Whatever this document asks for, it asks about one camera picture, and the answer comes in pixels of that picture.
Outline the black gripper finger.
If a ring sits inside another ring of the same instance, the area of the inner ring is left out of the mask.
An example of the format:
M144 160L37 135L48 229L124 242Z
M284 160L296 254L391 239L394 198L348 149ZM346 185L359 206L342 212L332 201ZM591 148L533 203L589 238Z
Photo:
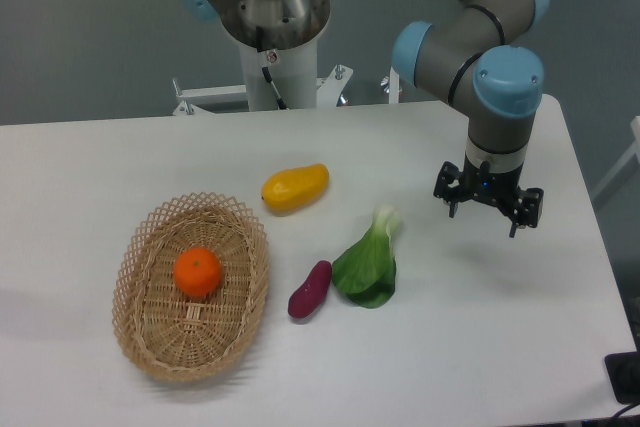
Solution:
M519 189L516 196L505 204L504 215L510 220L509 237L514 238L519 229L537 228L543 211L544 190Z
M460 183L463 173L451 162L445 162L436 178L433 195L448 207L448 215L454 218L461 203L468 200L468 192Z

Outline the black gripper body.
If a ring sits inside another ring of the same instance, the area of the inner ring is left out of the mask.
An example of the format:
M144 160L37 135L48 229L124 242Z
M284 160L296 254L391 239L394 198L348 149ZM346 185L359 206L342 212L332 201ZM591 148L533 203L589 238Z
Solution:
M461 201L473 200L502 210L515 210L520 205L522 169L523 165L504 173L483 171L465 158L460 180Z

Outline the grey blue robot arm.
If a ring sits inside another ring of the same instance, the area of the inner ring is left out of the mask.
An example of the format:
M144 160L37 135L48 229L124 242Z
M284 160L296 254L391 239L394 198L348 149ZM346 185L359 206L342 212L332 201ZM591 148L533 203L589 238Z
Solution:
M181 0L201 21L220 21L239 47L251 110L316 108L317 42L329 0ZM417 21L397 37L391 66L400 79L465 115L462 167L445 163L434 194L450 209L475 201L498 209L513 229L536 227L544 193L519 185L544 68L515 40L549 0L458 0L448 26Z

